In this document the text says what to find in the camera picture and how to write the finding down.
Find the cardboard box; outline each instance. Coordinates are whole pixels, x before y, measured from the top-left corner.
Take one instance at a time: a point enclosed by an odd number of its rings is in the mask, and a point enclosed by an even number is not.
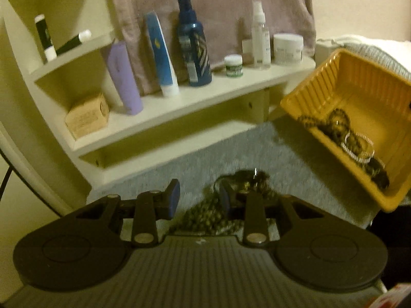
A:
[[[66,125],[78,139],[107,126],[108,105],[103,94],[87,97],[75,104],[66,116]]]

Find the metal rivet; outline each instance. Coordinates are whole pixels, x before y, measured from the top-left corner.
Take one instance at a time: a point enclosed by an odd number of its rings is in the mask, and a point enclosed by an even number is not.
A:
[[[262,233],[251,233],[247,235],[247,240],[251,243],[263,243],[267,240],[267,237]]]
[[[134,241],[141,244],[148,244],[154,241],[154,236],[150,233],[140,233],[134,236]]]

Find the spray bottle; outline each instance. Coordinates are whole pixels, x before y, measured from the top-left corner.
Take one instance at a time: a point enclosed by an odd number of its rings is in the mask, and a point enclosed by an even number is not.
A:
[[[180,26],[178,40],[188,70],[191,86],[204,86],[212,80],[203,25],[197,21],[190,0],[178,0]]]
[[[251,29],[254,66],[260,69],[271,65],[270,31],[266,27],[266,14],[261,1],[253,1],[253,25]]]

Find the small box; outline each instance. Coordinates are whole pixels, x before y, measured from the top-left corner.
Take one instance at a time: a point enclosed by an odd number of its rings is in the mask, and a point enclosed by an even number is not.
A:
[[[411,284],[397,284],[377,298],[368,308],[406,308],[411,302]]]
[[[66,116],[66,125],[78,139],[100,130],[108,123],[108,105],[103,94],[87,97],[75,104]]]

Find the black cable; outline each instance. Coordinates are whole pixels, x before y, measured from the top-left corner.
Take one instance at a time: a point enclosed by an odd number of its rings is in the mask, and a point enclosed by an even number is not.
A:
[[[3,157],[4,161],[7,162],[7,164],[10,166],[12,171],[21,179],[21,181],[30,189],[31,192],[34,193],[34,195],[40,199],[40,201],[45,204],[55,215],[57,215],[59,218],[61,218],[63,215],[58,213],[47,201],[44,200],[42,196],[40,196],[36,190],[32,188],[32,186],[24,179],[22,175],[15,169],[15,167],[12,165],[12,163],[9,161],[9,159],[6,157],[6,155],[3,153],[3,151],[0,149],[0,156]]]
[[[13,169],[12,167],[9,166],[9,169],[7,169],[7,172],[4,175],[3,182],[0,185],[0,201],[1,201],[1,197],[3,196],[4,190],[6,189],[7,182],[9,181],[9,178],[12,172],[13,172]]]

